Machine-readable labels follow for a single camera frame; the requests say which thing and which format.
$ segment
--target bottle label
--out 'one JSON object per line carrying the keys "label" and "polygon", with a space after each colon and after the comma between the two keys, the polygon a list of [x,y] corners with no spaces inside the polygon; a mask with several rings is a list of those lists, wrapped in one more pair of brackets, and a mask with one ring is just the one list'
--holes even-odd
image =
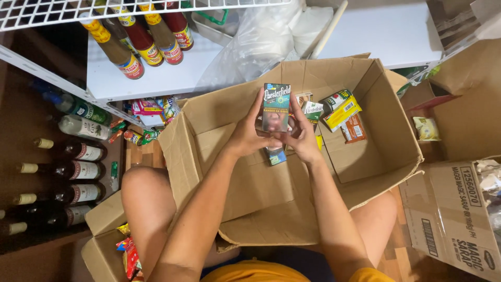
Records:
{"label": "bottle label", "polygon": [[75,165],[75,173],[70,178],[73,179],[95,179],[98,178],[99,166],[95,163],[71,161]]}
{"label": "bottle label", "polygon": [[132,46],[132,41],[130,41],[129,37],[126,37],[124,39],[120,39],[120,42],[122,42],[122,44],[125,45],[125,47],[129,48],[129,50],[132,52],[132,54],[134,54],[134,55],[138,54],[136,49],[134,48],[134,46]]}
{"label": "bottle label", "polygon": [[130,79],[139,78],[144,73],[143,65],[132,54],[130,54],[130,60],[127,63],[116,66]]}
{"label": "bottle label", "polygon": [[21,163],[21,170],[19,172],[20,173],[35,173],[37,171],[38,171],[37,164]]}
{"label": "bottle label", "polygon": [[103,149],[87,146],[86,144],[82,143],[82,150],[80,151],[80,154],[78,154],[76,159],[83,161],[96,161],[100,159],[102,155]]}
{"label": "bottle label", "polygon": [[146,61],[148,65],[156,65],[162,61],[162,55],[158,52],[155,44],[146,50],[137,50],[141,58]]}
{"label": "bottle label", "polygon": [[[143,12],[156,11],[153,4],[139,5],[139,8]],[[146,19],[146,22],[152,26],[156,25],[157,23],[159,23],[162,20],[162,18],[160,17],[160,14],[145,14],[144,18]]]}
{"label": "bottle label", "polygon": [[[115,14],[124,14],[124,13],[128,13],[129,12],[129,9],[127,9],[127,7],[125,6],[122,6],[122,7],[110,7],[111,10],[115,13]],[[120,24],[125,26],[125,27],[130,27],[132,25],[134,25],[134,23],[136,22],[136,17],[134,16],[124,16],[124,17],[118,17],[118,20],[120,21]]]}
{"label": "bottle label", "polygon": [[183,59],[183,53],[181,52],[181,48],[177,43],[177,40],[174,41],[174,44],[169,48],[159,48],[163,58],[167,61],[167,63],[171,65],[175,65],[179,63]]}
{"label": "bottle label", "polygon": [[18,233],[23,233],[28,228],[26,222],[19,222],[9,225],[9,235],[14,235]]}
{"label": "bottle label", "polygon": [[108,139],[108,134],[110,129],[107,126],[100,125],[88,119],[82,119],[82,127],[78,131],[77,135],[80,136],[90,136],[102,140]]}
{"label": "bottle label", "polygon": [[191,46],[191,44],[193,44],[193,37],[191,36],[188,25],[186,25],[186,28],[184,28],[184,30],[180,32],[174,32],[173,34],[176,37],[180,48],[188,48]]}
{"label": "bottle label", "polygon": [[78,206],[64,209],[68,216],[68,226],[85,222],[85,215],[91,210],[89,206]]}
{"label": "bottle label", "polygon": [[110,115],[100,107],[93,106],[80,98],[75,99],[75,102],[76,107],[71,114],[76,114],[101,124],[105,123]]}
{"label": "bottle label", "polygon": [[96,200],[100,192],[100,189],[94,184],[74,184],[71,188],[75,191],[75,197],[70,205]]}
{"label": "bottle label", "polygon": [[82,24],[98,43],[108,42],[111,38],[110,32],[102,26],[98,20],[92,20],[90,24]]}
{"label": "bottle label", "polygon": [[43,139],[43,138],[40,138],[40,143],[38,144],[38,147],[39,148],[42,148],[42,149],[50,149],[54,146],[54,141],[52,140],[48,140],[48,139]]}
{"label": "bottle label", "polygon": [[17,205],[28,205],[33,204],[37,200],[36,194],[20,194],[19,201],[16,203]]}

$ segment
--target wire shelf rack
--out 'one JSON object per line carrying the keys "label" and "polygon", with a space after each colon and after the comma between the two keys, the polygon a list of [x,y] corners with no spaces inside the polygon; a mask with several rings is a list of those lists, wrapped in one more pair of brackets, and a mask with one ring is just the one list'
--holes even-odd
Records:
{"label": "wire shelf rack", "polygon": [[[141,11],[139,5],[153,4],[155,13],[190,12],[217,9],[252,8],[264,6],[286,5],[291,0],[184,0],[189,1],[191,8],[167,8],[168,2],[177,3],[181,7],[181,0],[0,0],[0,32],[46,26],[53,24],[78,22],[88,19],[103,19],[144,15],[151,12]],[[128,13],[115,14],[112,7],[123,7]],[[78,18],[79,14],[89,12],[90,16]]]}

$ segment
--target person's right hand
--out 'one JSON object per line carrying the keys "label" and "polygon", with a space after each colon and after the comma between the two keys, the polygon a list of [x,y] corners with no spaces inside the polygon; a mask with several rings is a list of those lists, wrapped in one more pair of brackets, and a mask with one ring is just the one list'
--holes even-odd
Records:
{"label": "person's right hand", "polygon": [[292,112],[296,118],[296,128],[294,131],[299,130],[300,134],[297,138],[294,138],[286,132],[273,132],[272,136],[282,141],[282,143],[291,146],[296,151],[301,161],[305,162],[307,165],[323,162],[324,157],[318,149],[317,139],[313,131],[313,124],[308,121],[305,114],[301,111],[294,95],[291,94],[291,97]]}

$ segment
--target barcode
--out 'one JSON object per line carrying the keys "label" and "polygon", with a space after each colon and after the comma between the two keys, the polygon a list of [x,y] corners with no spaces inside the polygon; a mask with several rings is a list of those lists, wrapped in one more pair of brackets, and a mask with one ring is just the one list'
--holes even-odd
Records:
{"label": "barcode", "polygon": [[350,102],[348,105],[346,105],[344,107],[345,112],[348,111],[349,109],[351,109],[351,107],[353,107],[353,106],[354,106],[353,102]]}
{"label": "barcode", "polygon": [[433,231],[431,230],[431,222],[427,219],[421,218],[423,223],[424,237],[426,239],[426,245],[428,246],[428,251],[431,255],[438,257],[437,246],[435,245],[435,238],[433,237]]}
{"label": "barcode", "polygon": [[360,126],[358,126],[358,125],[354,126],[354,127],[353,127],[353,130],[355,131],[355,135],[356,135],[357,137],[362,136],[362,130],[360,129]]}

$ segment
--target person's left hand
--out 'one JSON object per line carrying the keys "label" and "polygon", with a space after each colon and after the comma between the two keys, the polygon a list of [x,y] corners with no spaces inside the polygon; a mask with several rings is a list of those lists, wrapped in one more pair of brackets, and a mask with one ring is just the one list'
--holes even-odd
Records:
{"label": "person's left hand", "polygon": [[259,132],[255,128],[255,121],[259,114],[265,89],[261,88],[248,114],[240,120],[235,127],[235,131],[224,146],[235,157],[248,156],[264,147],[281,147],[282,142],[272,138],[270,133]]}

